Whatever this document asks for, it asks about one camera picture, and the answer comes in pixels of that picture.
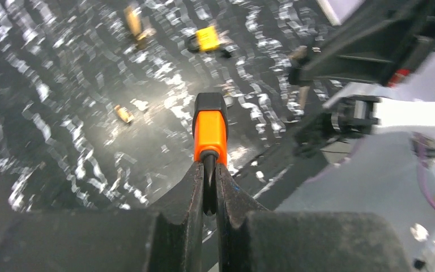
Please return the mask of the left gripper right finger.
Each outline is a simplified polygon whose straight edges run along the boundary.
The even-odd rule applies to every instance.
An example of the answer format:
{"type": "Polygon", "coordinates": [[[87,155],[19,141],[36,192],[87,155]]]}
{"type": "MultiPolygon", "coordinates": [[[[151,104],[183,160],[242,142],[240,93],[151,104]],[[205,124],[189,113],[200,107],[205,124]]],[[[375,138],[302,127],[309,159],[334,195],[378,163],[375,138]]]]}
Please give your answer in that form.
{"type": "Polygon", "coordinates": [[[274,212],[216,176],[221,271],[410,271],[395,231],[366,212],[274,212]]]}

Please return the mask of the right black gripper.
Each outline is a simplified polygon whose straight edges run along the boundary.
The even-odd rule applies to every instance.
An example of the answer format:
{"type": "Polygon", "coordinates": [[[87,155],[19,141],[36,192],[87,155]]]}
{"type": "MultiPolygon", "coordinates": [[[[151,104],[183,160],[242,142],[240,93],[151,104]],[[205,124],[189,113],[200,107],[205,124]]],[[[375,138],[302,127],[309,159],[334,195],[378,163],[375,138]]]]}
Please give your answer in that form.
{"type": "Polygon", "coordinates": [[[301,81],[396,84],[435,50],[435,1],[364,1],[324,42],[308,48],[301,81]]]}

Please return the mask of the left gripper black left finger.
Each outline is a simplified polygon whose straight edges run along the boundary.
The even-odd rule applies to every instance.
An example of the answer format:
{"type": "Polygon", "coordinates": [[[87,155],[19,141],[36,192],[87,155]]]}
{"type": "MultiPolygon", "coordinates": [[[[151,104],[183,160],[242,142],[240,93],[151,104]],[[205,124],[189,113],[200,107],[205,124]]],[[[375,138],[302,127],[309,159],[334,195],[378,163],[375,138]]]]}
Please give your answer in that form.
{"type": "Polygon", "coordinates": [[[151,207],[18,215],[0,236],[0,271],[200,271],[203,165],[151,207]]]}

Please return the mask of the orange black padlock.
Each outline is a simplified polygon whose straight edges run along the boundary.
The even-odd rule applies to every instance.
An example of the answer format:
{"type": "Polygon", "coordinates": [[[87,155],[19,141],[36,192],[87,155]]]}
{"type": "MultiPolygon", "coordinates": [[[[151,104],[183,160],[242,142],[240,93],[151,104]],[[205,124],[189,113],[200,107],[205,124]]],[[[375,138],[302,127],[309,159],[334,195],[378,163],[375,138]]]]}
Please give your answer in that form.
{"type": "Polygon", "coordinates": [[[227,106],[218,92],[199,93],[193,117],[194,161],[203,164],[203,211],[216,213],[216,178],[218,164],[227,165],[227,106]]]}

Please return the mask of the yellow padlock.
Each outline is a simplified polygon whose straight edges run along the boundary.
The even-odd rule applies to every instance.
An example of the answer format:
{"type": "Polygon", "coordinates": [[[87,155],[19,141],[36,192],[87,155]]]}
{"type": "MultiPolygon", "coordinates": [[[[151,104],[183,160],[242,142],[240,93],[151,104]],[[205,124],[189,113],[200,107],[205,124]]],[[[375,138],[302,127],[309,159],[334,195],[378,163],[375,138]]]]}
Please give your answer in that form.
{"type": "Polygon", "coordinates": [[[198,29],[195,34],[186,38],[184,45],[190,53],[218,52],[223,58],[232,56],[225,48],[214,25],[198,29]]]}

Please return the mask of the large brass padlock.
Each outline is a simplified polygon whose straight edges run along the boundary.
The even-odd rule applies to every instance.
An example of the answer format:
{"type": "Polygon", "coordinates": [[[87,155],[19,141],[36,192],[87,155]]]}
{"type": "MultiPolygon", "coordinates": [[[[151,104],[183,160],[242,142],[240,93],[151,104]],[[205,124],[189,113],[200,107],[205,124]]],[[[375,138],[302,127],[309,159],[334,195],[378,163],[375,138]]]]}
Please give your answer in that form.
{"type": "Polygon", "coordinates": [[[148,17],[142,17],[142,11],[137,2],[131,2],[123,10],[123,13],[137,48],[144,49],[156,30],[150,24],[148,17]]]}

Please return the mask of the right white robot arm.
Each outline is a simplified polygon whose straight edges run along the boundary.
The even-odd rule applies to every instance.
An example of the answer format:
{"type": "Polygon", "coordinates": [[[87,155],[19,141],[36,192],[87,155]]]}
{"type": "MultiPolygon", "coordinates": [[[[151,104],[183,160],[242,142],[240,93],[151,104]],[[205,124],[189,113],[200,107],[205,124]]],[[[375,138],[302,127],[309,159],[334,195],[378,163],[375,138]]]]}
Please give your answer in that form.
{"type": "Polygon", "coordinates": [[[299,86],[300,103],[315,80],[350,86],[301,121],[296,152],[311,156],[342,139],[390,131],[429,134],[435,102],[384,99],[372,91],[404,82],[434,52],[435,1],[364,1],[324,42],[299,47],[289,57],[288,80],[299,86]]]}

